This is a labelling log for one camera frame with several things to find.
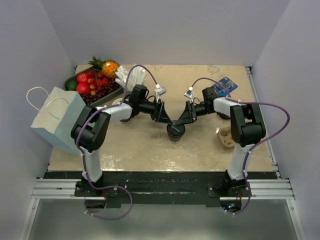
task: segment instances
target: lime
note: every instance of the lime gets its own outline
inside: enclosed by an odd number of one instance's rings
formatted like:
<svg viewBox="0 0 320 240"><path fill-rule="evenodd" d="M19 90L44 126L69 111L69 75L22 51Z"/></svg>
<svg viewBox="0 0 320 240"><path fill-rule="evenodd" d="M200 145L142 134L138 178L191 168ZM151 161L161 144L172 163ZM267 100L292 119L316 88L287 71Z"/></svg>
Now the lime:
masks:
<svg viewBox="0 0 320 240"><path fill-rule="evenodd" d="M77 85L78 85L78 83L76 80L70 81L66 84L66 90L67 91L75 91L77 88Z"/></svg>

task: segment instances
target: pineapple crown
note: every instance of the pineapple crown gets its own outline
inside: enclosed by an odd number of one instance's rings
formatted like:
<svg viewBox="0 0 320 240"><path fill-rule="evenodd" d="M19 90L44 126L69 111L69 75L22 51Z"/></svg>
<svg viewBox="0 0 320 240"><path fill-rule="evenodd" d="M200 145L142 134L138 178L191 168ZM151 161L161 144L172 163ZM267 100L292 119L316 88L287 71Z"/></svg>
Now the pineapple crown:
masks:
<svg viewBox="0 0 320 240"><path fill-rule="evenodd" d="M104 66L106 61L102 61L101 58L96 58L95 56L92 57L92 61L89 61L89 64L97 70L102 70L102 67Z"/></svg>

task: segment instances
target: white paper bag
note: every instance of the white paper bag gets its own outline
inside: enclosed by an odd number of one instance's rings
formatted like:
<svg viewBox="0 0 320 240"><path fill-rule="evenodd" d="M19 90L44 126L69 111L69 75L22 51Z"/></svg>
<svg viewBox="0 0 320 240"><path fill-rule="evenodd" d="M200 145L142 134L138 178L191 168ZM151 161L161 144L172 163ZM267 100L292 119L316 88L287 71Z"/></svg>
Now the white paper bag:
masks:
<svg viewBox="0 0 320 240"><path fill-rule="evenodd" d="M29 102L28 94L33 89L43 89L48 97L41 109ZM75 155L80 155L71 130L86 105L76 91L64 91L58 87L48 92L42 87L34 87L26 94L28 103L38 110L31 128L52 146Z"/></svg>

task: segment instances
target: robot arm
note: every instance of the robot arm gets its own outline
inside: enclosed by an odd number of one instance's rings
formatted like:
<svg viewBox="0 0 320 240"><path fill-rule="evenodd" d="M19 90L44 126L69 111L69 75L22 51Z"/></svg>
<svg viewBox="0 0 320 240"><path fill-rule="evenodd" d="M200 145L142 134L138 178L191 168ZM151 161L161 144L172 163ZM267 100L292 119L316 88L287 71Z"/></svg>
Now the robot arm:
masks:
<svg viewBox="0 0 320 240"><path fill-rule="evenodd" d="M225 97L218 97L213 87L202 90L202 95L203 102L200 104L194 105L193 102L187 101L184 112L172 125L181 127L181 125L196 122L199 116L212 113L230 118L231 135L235 141L235 147L231 164L225 172L219 193L232 195L246 185L243 170L247 175L251 155L248 156L246 162L245 157L248 150L266 136L265 124L260 108L256 104L240 105Z"/></svg>
<svg viewBox="0 0 320 240"><path fill-rule="evenodd" d="M105 141L108 126L110 123L129 120L140 112L150 114L151 119L157 123L171 124L172 121L167 115L164 107L164 102L160 99L158 101L148 101L146 99L147 87L143 85L136 85L130 95L129 101L122 103L119 106L107 108L99 112L88 124L80 136L79 146L85 151L85 164L90 176L91 182L96 183L102 176L100 167L99 148ZM84 126L87 119L97 110L103 107L91 107L86 105L80 116L78 117L75 125L71 131L71 137L74 141L77 140L78 135ZM82 176L87 179L86 173L83 172Z"/></svg>

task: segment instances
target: pineapple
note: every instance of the pineapple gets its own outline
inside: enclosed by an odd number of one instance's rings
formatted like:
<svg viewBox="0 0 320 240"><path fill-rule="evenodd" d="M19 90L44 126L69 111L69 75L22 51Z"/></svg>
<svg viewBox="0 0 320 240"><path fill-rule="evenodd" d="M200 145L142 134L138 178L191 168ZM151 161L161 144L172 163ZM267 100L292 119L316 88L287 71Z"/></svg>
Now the pineapple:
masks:
<svg viewBox="0 0 320 240"><path fill-rule="evenodd" d="M93 56L89 64L93 66L94 69L102 71L108 78L115 79L117 77L116 71L119 68L119 64L115 61L102 61L100 58Z"/></svg>

